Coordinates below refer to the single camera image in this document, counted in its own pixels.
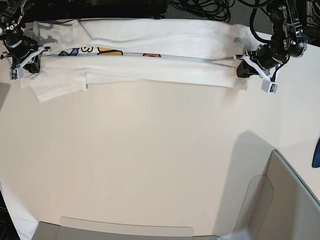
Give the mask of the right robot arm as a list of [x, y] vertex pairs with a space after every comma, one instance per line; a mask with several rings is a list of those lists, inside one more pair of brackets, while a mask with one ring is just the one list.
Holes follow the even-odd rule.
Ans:
[[41, 67], [41, 46], [23, 31], [26, 27], [26, 14], [33, 4], [32, 0], [0, 2], [0, 41], [6, 48], [0, 58], [12, 58], [12, 69], [21, 67], [31, 74], [36, 74]]

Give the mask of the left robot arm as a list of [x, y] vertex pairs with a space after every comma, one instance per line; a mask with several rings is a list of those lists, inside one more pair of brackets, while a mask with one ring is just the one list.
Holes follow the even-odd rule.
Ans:
[[[254, 4], [241, 1], [252, 8], [249, 29], [253, 37], [262, 43], [256, 50], [247, 50], [242, 56], [236, 73], [239, 78], [253, 75], [268, 75], [272, 68], [283, 67], [291, 57], [301, 57], [307, 49], [304, 27], [300, 22], [294, 0], [256, 0]], [[266, 8], [266, 15], [272, 23], [273, 35], [263, 39], [254, 29], [254, 20], [258, 9]]]

